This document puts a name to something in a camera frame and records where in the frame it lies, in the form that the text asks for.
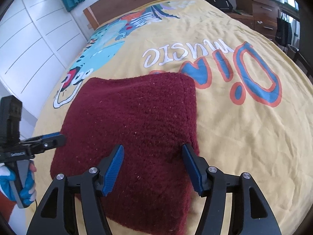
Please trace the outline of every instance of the blue glove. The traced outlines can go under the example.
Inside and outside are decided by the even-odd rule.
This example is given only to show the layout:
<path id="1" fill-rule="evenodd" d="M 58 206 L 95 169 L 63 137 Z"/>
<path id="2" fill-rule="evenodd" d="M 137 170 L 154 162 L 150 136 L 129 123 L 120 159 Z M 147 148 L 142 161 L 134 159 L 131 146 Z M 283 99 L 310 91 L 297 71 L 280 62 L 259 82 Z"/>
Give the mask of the blue glove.
<path id="1" fill-rule="evenodd" d="M 34 172 L 36 168 L 31 161 L 29 165 L 29 170 L 27 173 L 25 187 L 20 192 L 20 197 L 22 202 L 29 206 L 36 199 L 36 190 L 35 190 L 35 180 L 34 180 Z M 10 186 L 10 181 L 14 181 L 16 176 L 12 170 L 6 167 L 4 164 L 0 164 L 0 191 L 6 196 L 10 201 L 15 202 L 15 196 Z"/>

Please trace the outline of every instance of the yellow bed sheet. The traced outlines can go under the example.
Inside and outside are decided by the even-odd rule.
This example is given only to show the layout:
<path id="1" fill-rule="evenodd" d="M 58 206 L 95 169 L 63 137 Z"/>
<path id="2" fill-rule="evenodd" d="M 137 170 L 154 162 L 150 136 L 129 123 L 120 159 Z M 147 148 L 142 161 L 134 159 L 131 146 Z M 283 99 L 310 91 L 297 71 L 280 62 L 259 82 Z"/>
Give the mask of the yellow bed sheet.
<path id="1" fill-rule="evenodd" d="M 195 80 L 200 155 L 224 173 L 250 172 L 282 234 L 291 235 L 313 202 L 312 84 L 273 42 L 204 0 L 159 1 L 100 27 L 51 93 L 34 134 L 61 129 L 90 77 L 163 72 Z M 37 200 L 52 181 L 53 155 L 50 150 L 35 159 Z M 195 233 L 204 201 L 193 194 L 186 234 Z M 222 235 L 230 206 L 227 197 Z M 33 212 L 33 206 L 27 209 L 28 222 Z M 114 235 L 142 234 L 110 220 L 109 225 Z"/>

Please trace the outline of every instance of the maroon towel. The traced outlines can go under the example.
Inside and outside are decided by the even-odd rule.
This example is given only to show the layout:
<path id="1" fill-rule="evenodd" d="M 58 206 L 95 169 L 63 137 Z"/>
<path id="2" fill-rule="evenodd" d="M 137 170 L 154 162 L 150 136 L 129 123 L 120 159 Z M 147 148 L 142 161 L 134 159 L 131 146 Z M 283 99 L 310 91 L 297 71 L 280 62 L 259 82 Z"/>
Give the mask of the maroon towel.
<path id="1" fill-rule="evenodd" d="M 102 198 L 106 216 L 155 235 L 185 231 L 192 186 L 182 145 L 199 153 L 194 81 L 180 73 L 123 80 L 91 78 L 66 114 L 51 176 L 79 175 L 122 144 L 125 157 L 113 191 Z"/>

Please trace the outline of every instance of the black tote bag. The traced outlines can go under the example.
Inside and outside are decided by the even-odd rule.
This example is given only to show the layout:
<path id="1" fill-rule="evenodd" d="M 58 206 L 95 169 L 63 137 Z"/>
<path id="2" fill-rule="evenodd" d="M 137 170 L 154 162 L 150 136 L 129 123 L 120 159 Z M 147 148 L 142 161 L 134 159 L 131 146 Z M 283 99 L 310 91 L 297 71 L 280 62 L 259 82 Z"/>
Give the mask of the black tote bag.
<path id="1" fill-rule="evenodd" d="M 287 21 L 287 16 L 285 13 L 283 13 L 281 18 L 277 18 L 277 32 L 275 40 L 283 47 L 287 47 L 288 44 L 291 44 L 292 28 L 291 24 Z"/>

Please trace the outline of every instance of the metal pin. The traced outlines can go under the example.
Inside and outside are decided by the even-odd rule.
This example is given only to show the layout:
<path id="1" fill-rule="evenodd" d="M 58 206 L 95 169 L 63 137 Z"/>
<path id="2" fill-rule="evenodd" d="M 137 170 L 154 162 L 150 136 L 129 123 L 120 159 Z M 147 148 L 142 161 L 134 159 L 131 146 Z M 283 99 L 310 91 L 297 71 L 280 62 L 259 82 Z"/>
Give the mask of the metal pin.
<path id="1" fill-rule="evenodd" d="M 89 173 L 94 174 L 98 171 L 98 169 L 96 167 L 92 167 L 89 169 Z"/>
<path id="2" fill-rule="evenodd" d="M 242 174 L 242 176 L 243 176 L 245 179 L 251 178 L 251 175 L 250 175 L 248 172 L 244 172 L 244 173 Z"/>
<path id="3" fill-rule="evenodd" d="M 64 174 L 60 173 L 57 175 L 57 180 L 62 180 L 64 178 Z"/>
<path id="4" fill-rule="evenodd" d="M 210 166 L 209 167 L 209 172 L 215 173 L 215 172 L 217 172 L 217 168 L 214 167 L 214 166 Z"/>

